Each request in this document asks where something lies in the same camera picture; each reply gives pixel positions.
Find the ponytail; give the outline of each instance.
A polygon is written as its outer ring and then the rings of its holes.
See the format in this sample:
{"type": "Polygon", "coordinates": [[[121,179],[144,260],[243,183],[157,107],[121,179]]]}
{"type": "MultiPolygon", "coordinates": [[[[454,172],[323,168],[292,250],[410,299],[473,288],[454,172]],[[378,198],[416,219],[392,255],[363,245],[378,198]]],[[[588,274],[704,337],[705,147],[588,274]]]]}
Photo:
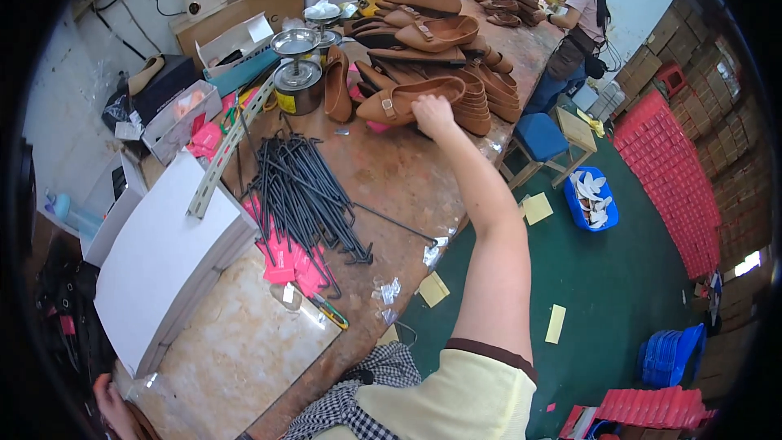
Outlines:
{"type": "Polygon", "coordinates": [[[611,12],[608,11],[608,5],[605,0],[597,0],[597,25],[603,29],[603,37],[609,24],[611,24],[611,12]]]}

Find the green floor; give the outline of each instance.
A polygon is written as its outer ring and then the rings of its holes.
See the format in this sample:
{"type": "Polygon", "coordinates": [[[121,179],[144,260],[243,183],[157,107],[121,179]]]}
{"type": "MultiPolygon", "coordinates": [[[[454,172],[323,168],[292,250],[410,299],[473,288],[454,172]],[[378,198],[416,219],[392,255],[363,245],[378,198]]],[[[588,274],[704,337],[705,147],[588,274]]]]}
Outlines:
{"type": "MultiPolygon", "coordinates": [[[[522,157],[510,159],[514,172],[522,157]]],[[[573,404],[598,406],[609,388],[638,386],[633,368],[639,345],[655,331],[683,330],[697,317],[682,303],[689,283],[676,246],[638,179],[607,140],[587,165],[608,178],[620,220],[599,233],[577,228],[562,195],[551,188],[544,167],[517,187],[516,200],[545,192],[554,214],[528,227],[533,288],[530,305],[534,365],[540,377],[527,426],[527,438],[556,438],[573,404]],[[545,343],[551,305],[567,308],[559,344],[545,343]],[[557,403],[552,413],[547,405],[557,403]]],[[[412,348],[424,377],[439,366],[439,350],[450,337],[459,311],[475,234],[468,226],[437,266],[450,296],[428,308],[413,296],[400,318],[414,328],[412,348]]],[[[401,330],[403,341],[409,332],[401,330]]]]}

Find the woman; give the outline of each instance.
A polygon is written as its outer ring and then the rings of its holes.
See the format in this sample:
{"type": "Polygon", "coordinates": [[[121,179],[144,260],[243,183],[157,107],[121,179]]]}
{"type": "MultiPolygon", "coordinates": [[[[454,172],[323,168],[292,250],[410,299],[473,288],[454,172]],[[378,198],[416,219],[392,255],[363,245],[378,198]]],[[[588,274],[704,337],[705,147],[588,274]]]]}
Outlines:
{"type": "Polygon", "coordinates": [[[587,78],[584,53],[594,52],[605,43],[605,29],[611,22],[605,0],[565,0],[564,5],[568,7],[564,15],[534,13],[536,21],[549,21],[569,32],[551,55],[524,114],[551,111],[560,93],[587,78]]]}

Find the blue stool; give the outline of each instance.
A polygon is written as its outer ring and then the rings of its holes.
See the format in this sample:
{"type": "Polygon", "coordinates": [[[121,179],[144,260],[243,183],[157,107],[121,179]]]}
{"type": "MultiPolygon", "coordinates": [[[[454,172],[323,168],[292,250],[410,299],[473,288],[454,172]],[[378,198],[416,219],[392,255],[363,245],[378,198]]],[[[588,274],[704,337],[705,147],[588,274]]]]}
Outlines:
{"type": "Polygon", "coordinates": [[[522,171],[513,175],[513,172],[503,162],[500,173],[507,179],[507,188],[514,190],[526,183],[540,170],[547,161],[568,151],[568,141],[559,130],[557,124],[543,112],[523,115],[516,124],[513,138],[508,144],[505,157],[516,148],[521,149],[529,163],[522,171]]]}

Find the apron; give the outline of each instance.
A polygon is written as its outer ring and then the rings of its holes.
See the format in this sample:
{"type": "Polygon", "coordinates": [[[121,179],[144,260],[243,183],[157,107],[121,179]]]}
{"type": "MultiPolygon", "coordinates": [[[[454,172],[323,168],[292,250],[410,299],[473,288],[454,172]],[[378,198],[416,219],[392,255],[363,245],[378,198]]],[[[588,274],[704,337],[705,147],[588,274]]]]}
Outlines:
{"type": "Polygon", "coordinates": [[[597,47],[597,43],[580,27],[575,26],[571,29],[546,64],[546,70],[554,80],[560,82],[567,80],[584,61],[584,55],[573,43],[574,41],[578,41],[584,51],[594,51],[597,47]]]}
{"type": "Polygon", "coordinates": [[[391,387],[421,384],[421,374],[407,345],[394,341],[373,348],[366,359],[340,377],[325,396],[302,411],[280,440],[312,438],[338,425],[348,427],[358,440],[399,440],[358,406],[356,391],[371,384],[391,387]]]}

